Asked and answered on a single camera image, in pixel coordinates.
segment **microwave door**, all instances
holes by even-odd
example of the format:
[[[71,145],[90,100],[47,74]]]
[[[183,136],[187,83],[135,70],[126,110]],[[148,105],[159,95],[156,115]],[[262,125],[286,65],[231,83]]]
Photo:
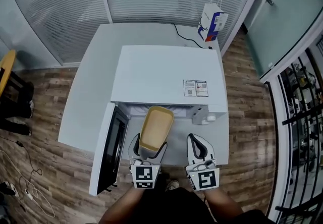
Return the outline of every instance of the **microwave door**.
[[[102,133],[94,155],[89,190],[92,195],[99,194],[116,182],[128,125],[128,118],[119,107],[113,106],[106,113],[109,116],[103,117]]]

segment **white cable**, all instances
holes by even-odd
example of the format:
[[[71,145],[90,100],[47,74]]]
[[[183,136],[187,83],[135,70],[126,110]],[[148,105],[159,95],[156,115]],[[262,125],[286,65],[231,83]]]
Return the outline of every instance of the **white cable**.
[[[14,167],[14,169],[19,173],[19,175],[21,175],[22,176],[22,178],[24,179],[24,180],[26,180],[30,185],[32,185],[33,187],[31,188],[31,192],[32,192],[32,194],[34,195],[34,197],[35,198],[38,198],[39,197],[39,195],[38,195],[38,193],[40,193],[41,195],[42,195],[42,197],[46,200],[46,202],[48,203],[48,205],[49,205],[49,207],[48,207],[48,209],[51,209],[51,211],[52,211],[52,215],[49,215],[49,214],[47,214],[44,210],[43,210],[43,208],[38,204],[38,202],[36,202],[35,200],[33,200],[37,205],[38,205],[38,207],[48,216],[48,217],[51,217],[51,218],[55,218],[55,212],[54,212],[54,209],[52,208],[52,205],[50,204],[50,202],[46,199],[46,197],[43,195],[43,193],[42,192],[40,192],[38,189],[36,189],[36,187],[31,183],[31,182],[29,182],[21,173],[20,173],[20,171],[19,171],[19,169],[17,169],[17,167],[15,166],[15,164],[12,162],[12,160],[10,159],[10,157],[8,156],[8,154],[5,152],[5,151],[3,151],[3,150],[0,150],[1,152],[3,152],[6,156],[7,156],[7,158],[9,159],[9,161],[10,161],[10,163],[12,164],[12,166]]]

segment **microwave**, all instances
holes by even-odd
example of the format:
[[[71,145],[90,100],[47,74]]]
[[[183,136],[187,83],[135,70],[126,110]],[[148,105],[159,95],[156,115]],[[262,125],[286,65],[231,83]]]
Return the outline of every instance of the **microwave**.
[[[141,132],[149,108],[159,105],[174,113],[163,164],[187,161],[187,135],[210,142],[228,163],[229,140],[221,137],[228,126],[226,87],[221,59],[214,50],[135,45],[123,46],[97,139],[91,172],[91,195],[109,190],[117,181],[120,160],[129,159],[128,147]]]

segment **metal railing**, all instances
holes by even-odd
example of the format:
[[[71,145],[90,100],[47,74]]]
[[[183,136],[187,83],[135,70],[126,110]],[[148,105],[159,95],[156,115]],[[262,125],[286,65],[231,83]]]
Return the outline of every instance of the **metal railing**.
[[[283,125],[288,125],[292,144],[286,191],[282,205],[276,207],[280,211],[277,223],[283,224],[316,223],[322,213],[323,193],[320,186],[317,190],[317,184],[318,180],[323,184],[323,170],[320,175],[323,83],[310,50],[306,54],[312,73],[298,58],[279,77],[282,92],[286,94],[287,119]]]

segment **shoe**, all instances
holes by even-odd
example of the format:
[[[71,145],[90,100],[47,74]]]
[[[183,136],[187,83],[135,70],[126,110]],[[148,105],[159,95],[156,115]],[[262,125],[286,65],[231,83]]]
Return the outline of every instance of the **shoe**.
[[[172,180],[170,181],[170,183],[167,185],[166,190],[165,191],[170,191],[170,190],[174,190],[180,187],[180,182],[178,182],[177,180]]]
[[[31,110],[31,115],[29,118],[32,117],[32,113],[34,112],[34,107],[35,107],[35,103],[33,100],[29,101],[29,105],[30,105],[30,110]]]

